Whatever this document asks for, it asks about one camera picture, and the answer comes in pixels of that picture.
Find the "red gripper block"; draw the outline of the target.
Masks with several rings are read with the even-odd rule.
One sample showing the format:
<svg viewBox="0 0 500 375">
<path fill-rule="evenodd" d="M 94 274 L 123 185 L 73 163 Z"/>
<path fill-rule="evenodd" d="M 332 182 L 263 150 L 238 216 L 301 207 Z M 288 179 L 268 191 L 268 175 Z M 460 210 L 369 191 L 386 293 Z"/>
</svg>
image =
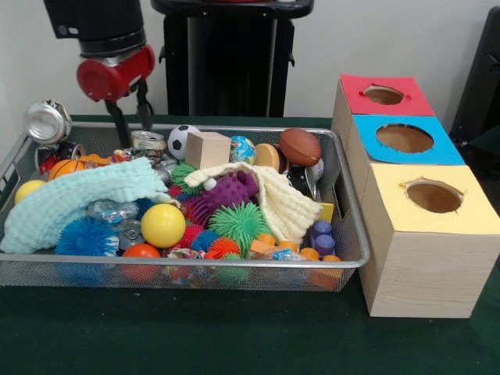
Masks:
<svg viewBox="0 0 500 375">
<path fill-rule="evenodd" d="M 137 115 L 142 128 L 152 129 L 152 107 L 147 99 L 148 85 L 145 79 L 155 67 L 155 54 L 150 45 L 140 48 L 118 63 L 104 59 L 85 59 L 77 68 L 80 89 L 91 100 L 105 100 L 105 107 L 113 118 L 122 148 L 131 147 L 127 120 L 116 101 L 127 96 L 137 83 Z"/>
</svg>

